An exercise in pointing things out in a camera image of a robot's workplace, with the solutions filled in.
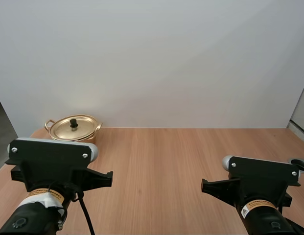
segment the black cable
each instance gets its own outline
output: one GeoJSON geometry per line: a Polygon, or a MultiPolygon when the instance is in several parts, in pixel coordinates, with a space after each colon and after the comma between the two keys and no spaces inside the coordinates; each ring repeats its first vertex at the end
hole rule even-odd
{"type": "MultiPolygon", "coordinates": [[[[58,181],[54,181],[49,185],[48,190],[47,190],[48,192],[50,192],[51,186],[55,183],[58,183],[58,184],[63,185],[65,187],[68,187],[68,188],[72,189],[77,194],[77,197],[72,199],[72,202],[76,202],[76,201],[79,200],[80,206],[81,206],[82,211],[83,211],[84,216],[85,216],[85,219],[87,220],[90,233],[91,233],[91,235],[95,235],[90,215],[89,215],[88,210],[87,210],[87,208],[84,204],[84,201],[83,201],[83,196],[84,196],[83,190],[80,187],[78,187],[77,185],[74,185],[72,183],[61,183],[61,182],[58,182],[58,181]]],[[[65,210],[65,212],[64,212],[64,220],[63,221],[65,221],[66,218],[67,218],[67,210],[65,210]]]]}
{"type": "Polygon", "coordinates": [[[94,229],[93,229],[93,225],[92,225],[91,218],[89,216],[88,210],[87,210],[87,208],[86,208],[86,206],[84,204],[83,197],[81,197],[81,195],[79,193],[78,193],[78,199],[79,199],[82,211],[84,213],[84,216],[85,216],[85,218],[87,220],[87,223],[88,223],[88,226],[89,226],[89,229],[90,229],[90,233],[91,233],[91,235],[95,235],[95,232],[94,232],[94,229]]]}

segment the golden pot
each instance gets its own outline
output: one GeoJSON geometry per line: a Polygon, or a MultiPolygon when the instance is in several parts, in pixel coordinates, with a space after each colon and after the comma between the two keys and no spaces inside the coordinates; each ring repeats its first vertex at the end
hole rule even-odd
{"type": "Polygon", "coordinates": [[[73,115],[58,121],[48,120],[44,127],[54,140],[95,143],[102,123],[89,115],[73,115]]]}

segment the yellow label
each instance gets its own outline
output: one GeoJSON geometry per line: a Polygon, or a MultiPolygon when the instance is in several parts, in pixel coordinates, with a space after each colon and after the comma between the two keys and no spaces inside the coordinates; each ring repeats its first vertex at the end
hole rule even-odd
{"type": "MultiPolygon", "coordinates": [[[[27,197],[38,195],[41,193],[46,193],[47,191],[48,191],[47,188],[38,188],[36,190],[31,191],[27,197]]],[[[63,203],[64,197],[60,193],[52,189],[49,190],[49,193],[52,194],[60,203],[63,203]]]]}
{"type": "Polygon", "coordinates": [[[242,210],[241,210],[242,217],[245,219],[247,214],[256,207],[272,207],[272,208],[277,209],[274,204],[272,204],[271,202],[268,202],[266,200],[254,200],[254,201],[247,203],[242,208],[242,210]]]}

